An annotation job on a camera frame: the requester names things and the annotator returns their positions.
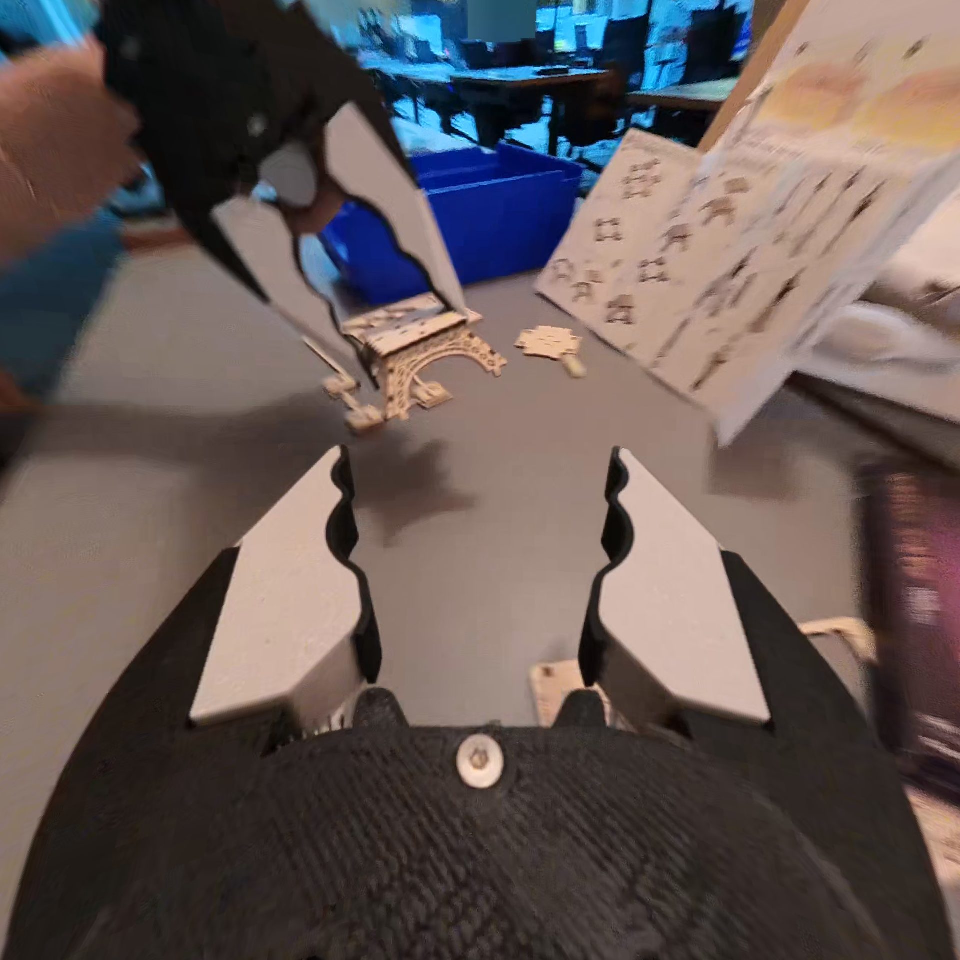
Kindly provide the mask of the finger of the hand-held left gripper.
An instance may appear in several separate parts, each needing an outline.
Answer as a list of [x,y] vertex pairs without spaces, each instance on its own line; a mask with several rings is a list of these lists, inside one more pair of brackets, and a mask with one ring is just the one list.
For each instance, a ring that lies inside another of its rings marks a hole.
[[395,246],[414,262],[430,290],[450,310],[467,315],[462,285],[433,208],[402,150],[393,150],[355,102],[325,124],[323,162],[342,193],[371,208]]
[[343,310],[330,283],[305,271],[302,243],[268,202],[236,196],[212,208],[212,223],[256,282],[270,318],[335,374],[377,389],[358,347],[342,330]]

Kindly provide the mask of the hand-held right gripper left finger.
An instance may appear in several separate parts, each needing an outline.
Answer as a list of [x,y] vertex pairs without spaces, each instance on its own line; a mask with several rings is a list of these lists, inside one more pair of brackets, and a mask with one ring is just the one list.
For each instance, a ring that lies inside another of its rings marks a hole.
[[197,692],[197,727],[280,709],[331,728],[378,679],[378,621],[349,450],[328,450],[241,538]]

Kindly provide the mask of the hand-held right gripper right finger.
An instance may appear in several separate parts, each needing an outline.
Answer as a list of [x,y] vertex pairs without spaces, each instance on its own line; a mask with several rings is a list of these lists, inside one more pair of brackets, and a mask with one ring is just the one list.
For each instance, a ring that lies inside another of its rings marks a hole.
[[669,726],[688,711],[765,725],[771,710],[717,540],[627,448],[611,451],[605,498],[583,683],[630,727]]

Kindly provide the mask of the wooden tower base model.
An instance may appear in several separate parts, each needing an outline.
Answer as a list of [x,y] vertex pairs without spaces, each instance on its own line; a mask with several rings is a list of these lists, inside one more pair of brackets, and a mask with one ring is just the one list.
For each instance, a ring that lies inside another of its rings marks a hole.
[[449,402],[450,391],[426,380],[428,367],[461,357],[486,374],[500,377],[507,360],[477,332],[482,316],[463,315],[435,294],[420,294],[375,308],[342,323],[376,381],[385,422],[405,421],[413,407],[429,410]]

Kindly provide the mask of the grey desk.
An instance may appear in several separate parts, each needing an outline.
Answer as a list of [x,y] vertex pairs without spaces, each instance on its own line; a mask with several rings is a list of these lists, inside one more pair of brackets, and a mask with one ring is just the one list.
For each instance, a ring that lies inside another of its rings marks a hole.
[[587,337],[587,374],[514,349],[559,314],[519,276],[475,287],[492,377],[350,438],[321,366],[192,250],[131,259],[2,490],[2,813],[46,802],[103,697],[225,548],[348,442],[382,677],[418,722],[534,716],[528,666],[575,651],[603,552],[614,446],[798,621],[856,615],[857,475],[958,462],[958,430],[799,379],[730,446]]

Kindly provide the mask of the person's left hand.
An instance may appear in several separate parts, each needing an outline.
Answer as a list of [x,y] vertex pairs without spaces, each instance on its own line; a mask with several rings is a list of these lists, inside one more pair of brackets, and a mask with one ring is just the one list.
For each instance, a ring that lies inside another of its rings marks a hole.
[[141,173],[138,118],[108,90],[89,35],[23,54],[1,72],[1,259],[26,257]]

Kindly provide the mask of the blue plastic bin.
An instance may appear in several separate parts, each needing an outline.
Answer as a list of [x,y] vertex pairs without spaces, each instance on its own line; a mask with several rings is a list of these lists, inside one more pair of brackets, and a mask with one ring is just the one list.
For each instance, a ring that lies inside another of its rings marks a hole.
[[[583,168],[505,142],[411,158],[462,286],[542,269],[567,232]],[[372,306],[428,291],[371,211],[347,204],[319,234],[342,281]]]

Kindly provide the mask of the wooden sheet with lattice parts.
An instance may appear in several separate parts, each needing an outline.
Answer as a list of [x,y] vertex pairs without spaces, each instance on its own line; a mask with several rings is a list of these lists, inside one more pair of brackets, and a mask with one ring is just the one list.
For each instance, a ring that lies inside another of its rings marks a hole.
[[[878,642],[874,632],[854,617],[808,621],[798,628],[841,681],[868,724],[876,726],[873,677]],[[567,696],[584,688],[576,659],[536,664],[530,672],[530,685],[538,725],[545,728],[556,721]]]

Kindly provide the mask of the dark background table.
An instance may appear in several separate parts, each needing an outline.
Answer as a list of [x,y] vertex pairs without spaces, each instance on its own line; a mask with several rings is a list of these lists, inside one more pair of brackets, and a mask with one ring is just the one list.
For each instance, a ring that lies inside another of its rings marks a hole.
[[550,101],[547,153],[555,157],[570,101],[586,100],[598,85],[616,75],[613,69],[519,66],[456,70],[448,86],[473,119],[478,144],[492,149],[507,133],[533,123],[526,114]]
[[721,78],[656,90],[634,91],[626,95],[625,103],[638,113],[657,108],[668,112],[716,114],[737,85],[738,78]]

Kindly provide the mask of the small jagged wooden plate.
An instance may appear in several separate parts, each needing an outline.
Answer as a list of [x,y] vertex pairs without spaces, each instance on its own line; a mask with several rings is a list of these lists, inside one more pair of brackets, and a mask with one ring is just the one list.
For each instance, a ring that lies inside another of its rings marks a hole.
[[581,342],[582,338],[569,328],[540,325],[522,330],[513,345],[525,356],[560,361],[579,354]]

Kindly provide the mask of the purple puzzle box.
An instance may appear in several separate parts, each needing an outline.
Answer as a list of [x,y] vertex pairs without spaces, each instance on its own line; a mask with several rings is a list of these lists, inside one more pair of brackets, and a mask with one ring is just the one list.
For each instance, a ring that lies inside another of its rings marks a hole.
[[906,778],[958,804],[958,476],[882,462],[859,477],[873,717]]

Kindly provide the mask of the paper instruction manual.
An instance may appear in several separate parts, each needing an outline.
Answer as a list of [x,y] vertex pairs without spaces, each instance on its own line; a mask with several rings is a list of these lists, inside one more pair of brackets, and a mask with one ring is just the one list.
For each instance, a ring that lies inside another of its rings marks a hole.
[[536,291],[725,447],[958,190],[959,3],[809,2],[707,153],[625,134]]

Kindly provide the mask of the tan backing board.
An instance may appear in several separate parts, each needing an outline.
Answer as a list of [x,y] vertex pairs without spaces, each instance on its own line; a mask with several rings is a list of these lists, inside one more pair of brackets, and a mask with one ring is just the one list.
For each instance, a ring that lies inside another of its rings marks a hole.
[[803,17],[810,1],[755,1],[746,65],[736,86],[716,113],[697,151],[706,154],[721,140],[760,85]]

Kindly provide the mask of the wooden frame with square feet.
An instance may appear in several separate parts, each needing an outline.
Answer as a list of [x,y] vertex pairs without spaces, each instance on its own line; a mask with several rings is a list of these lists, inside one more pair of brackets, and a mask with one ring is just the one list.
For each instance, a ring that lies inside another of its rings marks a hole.
[[380,408],[362,401],[354,378],[333,374],[323,380],[322,389],[331,401],[340,404],[344,424],[352,433],[364,434],[385,423]]

